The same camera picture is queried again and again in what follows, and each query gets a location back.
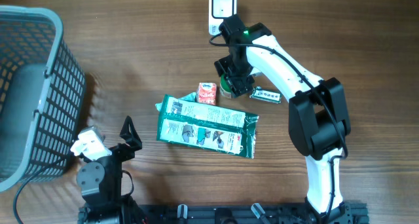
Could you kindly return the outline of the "green white packaged product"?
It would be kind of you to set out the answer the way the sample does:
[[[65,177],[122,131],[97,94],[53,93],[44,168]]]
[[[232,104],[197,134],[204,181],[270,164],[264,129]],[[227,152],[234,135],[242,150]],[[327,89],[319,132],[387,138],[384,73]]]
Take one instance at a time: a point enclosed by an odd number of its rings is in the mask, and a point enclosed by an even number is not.
[[[165,95],[157,140],[252,159],[259,116]]]

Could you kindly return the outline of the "red tissue pack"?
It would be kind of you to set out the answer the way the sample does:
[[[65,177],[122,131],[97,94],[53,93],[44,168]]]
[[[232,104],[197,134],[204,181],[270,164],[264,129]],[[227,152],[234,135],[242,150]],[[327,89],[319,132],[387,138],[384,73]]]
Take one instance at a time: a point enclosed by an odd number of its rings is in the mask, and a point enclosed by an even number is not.
[[[215,83],[199,83],[196,91],[196,101],[216,105],[217,85]]]

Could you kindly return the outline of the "teal tissue pack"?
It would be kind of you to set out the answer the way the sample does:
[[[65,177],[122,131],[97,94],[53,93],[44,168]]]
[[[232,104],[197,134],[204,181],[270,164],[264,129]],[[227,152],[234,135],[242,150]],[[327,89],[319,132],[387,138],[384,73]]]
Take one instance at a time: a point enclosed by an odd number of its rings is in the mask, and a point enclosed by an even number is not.
[[[196,93],[191,92],[190,94],[187,94],[186,96],[183,96],[179,99],[180,100],[185,100],[185,101],[188,101],[188,102],[195,102],[196,101]],[[156,103],[155,107],[156,107],[157,111],[160,111],[161,107],[162,107],[162,103]]]

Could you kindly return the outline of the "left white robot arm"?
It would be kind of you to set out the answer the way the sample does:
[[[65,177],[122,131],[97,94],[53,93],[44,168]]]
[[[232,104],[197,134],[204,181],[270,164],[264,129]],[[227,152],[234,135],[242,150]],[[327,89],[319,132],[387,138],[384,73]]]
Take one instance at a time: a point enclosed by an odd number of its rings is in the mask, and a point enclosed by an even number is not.
[[[79,208],[78,224],[146,224],[147,216],[133,200],[133,189],[122,194],[122,177],[129,174],[122,163],[142,149],[136,142],[120,143],[112,154],[85,164],[77,174],[77,184],[85,201]]]

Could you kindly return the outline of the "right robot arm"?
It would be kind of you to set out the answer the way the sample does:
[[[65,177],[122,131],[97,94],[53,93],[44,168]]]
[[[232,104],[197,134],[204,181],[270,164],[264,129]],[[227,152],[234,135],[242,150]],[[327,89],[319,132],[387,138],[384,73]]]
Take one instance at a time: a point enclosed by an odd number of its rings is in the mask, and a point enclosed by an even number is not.
[[[265,75],[289,105],[289,137],[304,156],[308,172],[307,218],[333,223],[350,218],[339,188],[339,163],[348,155],[350,120],[344,89],[303,68],[261,23],[246,26],[234,14],[222,19],[228,55],[216,61],[221,89],[236,98],[255,93],[254,76]],[[251,159],[258,117],[252,113],[189,102],[167,95],[158,118],[157,140]]]

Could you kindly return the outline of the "small green white packet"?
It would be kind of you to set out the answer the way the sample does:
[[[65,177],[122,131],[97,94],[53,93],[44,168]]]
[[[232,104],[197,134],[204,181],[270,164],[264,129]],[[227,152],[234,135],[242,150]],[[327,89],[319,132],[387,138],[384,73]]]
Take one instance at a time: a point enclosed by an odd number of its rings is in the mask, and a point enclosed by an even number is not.
[[[249,97],[270,103],[281,103],[282,94],[256,86]]]

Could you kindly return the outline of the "green lid jar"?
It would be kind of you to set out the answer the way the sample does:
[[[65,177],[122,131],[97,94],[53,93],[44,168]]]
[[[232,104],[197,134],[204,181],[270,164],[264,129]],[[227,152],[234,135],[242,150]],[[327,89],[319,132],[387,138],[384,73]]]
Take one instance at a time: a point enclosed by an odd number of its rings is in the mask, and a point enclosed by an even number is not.
[[[233,98],[232,90],[227,84],[227,81],[225,79],[225,74],[222,74],[220,77],[220,94],[225,98]]]

